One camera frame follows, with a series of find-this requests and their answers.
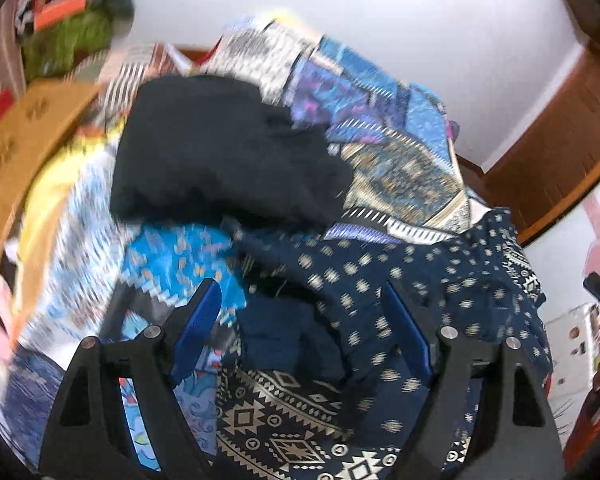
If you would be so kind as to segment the navy patterned hooded garment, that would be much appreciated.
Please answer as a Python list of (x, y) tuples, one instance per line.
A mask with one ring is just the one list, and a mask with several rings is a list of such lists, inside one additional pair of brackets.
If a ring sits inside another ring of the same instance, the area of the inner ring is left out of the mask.
[(247, 304), (216, 400), (220, 479), (385, 478), (429, 393), (382, 310), (388, 281), (439, 326), (517, 338), (550, 383), (545, 297), (505, 208), (433, 245), (223, 228)]

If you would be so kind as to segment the white sliding wardrobe door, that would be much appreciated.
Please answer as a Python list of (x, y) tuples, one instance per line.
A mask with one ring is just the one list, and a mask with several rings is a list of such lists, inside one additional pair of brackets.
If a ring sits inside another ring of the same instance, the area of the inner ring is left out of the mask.
[(600, 183), (524, 251), (545, 292), (543, 321), (591, 302), (583, 280), (592, 272), (600, 274)]

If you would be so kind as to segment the blue patchwork quilt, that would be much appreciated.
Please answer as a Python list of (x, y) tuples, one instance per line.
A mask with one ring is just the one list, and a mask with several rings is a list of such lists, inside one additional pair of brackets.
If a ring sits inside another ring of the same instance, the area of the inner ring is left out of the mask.
[[(425, 243), (433, 232), (453, 235), (475, 220), (456, 166), (444, 105), (417, 84), (402, 84), (355, 51), (298, 24), (274, 18), (226, 35), (204, 61), (208, 74), (255, 84), (262, 100), (300, 129), (325, 128), (329, 145), (353, 165), (353, 180), (312, 207), (307, 198), (327, 179), (312, 168), (275, 181), (257, 162), (230, 169), (212, 162), (187, 168), (182, 183), (166, 183), (146, 198), (144, 220), (166, 228), (136, 230), (113, 222), (105, 207), (112, 151), (99, 148), (70, 180), (68, 202), (44, 268), (26, 329), (7, 370), (0, 398), (0, 479), (35, 476), (46, 418), (64, 372), (59, 360), (84, 325), (102, 324), (106, 301), (129, 292), (152, 306), (185, 304), (208, 276), (225, 298), (220, 324), (233, 324), (245, 297), (230, 273), (218, 225), (233, 217), (259, 228), (309, 229), (321, 214), (336, 237), (388, 234)], [(361, 155), (353, 157), (355, 148)]]

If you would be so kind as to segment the brown wooden wardrobe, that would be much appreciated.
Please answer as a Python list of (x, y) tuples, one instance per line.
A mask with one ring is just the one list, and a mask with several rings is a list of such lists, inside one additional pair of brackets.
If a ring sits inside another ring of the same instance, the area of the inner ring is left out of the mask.
[(582, 41), (554, 96), (490, 169), (458, 161), (465, 181), (489, 204), (512, 211), (524, 245), (600, 182), (600, 0), (564, 3)]

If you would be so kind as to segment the black folded garment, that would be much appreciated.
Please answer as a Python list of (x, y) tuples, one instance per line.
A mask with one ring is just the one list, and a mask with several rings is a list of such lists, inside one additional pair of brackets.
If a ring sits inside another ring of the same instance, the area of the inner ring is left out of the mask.
[(322, 125), (297, 125), (257, 86), (219, 76), (144, 82), (123, 128), (110, 212), (126, 222), (323, 232), (339, 218), (352, 167)]

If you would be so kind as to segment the wooden folding lap desk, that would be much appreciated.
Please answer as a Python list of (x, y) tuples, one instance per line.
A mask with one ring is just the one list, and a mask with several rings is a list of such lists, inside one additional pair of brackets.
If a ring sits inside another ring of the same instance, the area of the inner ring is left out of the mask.
[(0, 262), (24, 196), (70, 136), (99, 85), (46, 80), (32, 84), (0, 120)]

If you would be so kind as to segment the orange box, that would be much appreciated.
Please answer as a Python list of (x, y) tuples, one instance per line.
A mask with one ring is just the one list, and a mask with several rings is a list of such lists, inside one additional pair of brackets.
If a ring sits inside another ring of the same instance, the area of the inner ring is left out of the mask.
[(38, 32), (64, 18), (79, 14), (86, 9), (87, 0), (53, 0), (33, 13), (33, 30)]

